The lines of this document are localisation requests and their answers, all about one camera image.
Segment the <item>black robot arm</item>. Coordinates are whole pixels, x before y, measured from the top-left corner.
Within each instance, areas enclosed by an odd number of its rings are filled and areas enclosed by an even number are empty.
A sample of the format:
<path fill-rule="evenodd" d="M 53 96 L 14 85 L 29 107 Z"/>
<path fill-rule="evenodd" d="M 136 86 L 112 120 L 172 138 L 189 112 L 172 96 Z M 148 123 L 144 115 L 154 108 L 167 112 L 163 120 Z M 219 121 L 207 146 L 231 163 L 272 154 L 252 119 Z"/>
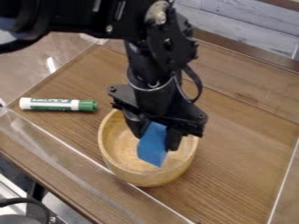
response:
<path fill-rule="evenodd" d="M 124 41 L 128 83 L 106 93 L 136 137 L 159 123 L 163 145 L 175 151 L 184 136 L 203 136 L 207 114 L 183 92 L 184 75 L 201 87 L 189 67 L 199 43 L 173 0 L 0 0 L 0 54 L 22 50 L 50 32 Z"/>

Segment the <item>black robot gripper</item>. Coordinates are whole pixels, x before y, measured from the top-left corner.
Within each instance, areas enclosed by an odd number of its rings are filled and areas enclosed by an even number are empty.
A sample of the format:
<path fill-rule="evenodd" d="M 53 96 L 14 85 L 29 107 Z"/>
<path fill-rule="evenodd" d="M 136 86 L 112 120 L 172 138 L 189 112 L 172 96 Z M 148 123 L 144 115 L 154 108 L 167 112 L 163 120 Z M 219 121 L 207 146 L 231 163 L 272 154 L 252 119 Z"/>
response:
<path fill-rule="evenodd" d="M 164 125 L 165 148 L 176 151 L 183 136 L 203 137 L 208 116 L 195 105 L 201 95 L 201 80 L 191 73 L 199 89 L 199 94 L 191 99 L 183 92 L 181 73 L 172 73 L 154 88 L 141 86 L 130 70 L 126 74 L 128 83 L 110 85 L 106 89 L 112 107 L 122 112 L 125 124 L 136 138 L 141 138 L 149 122 Z"/>

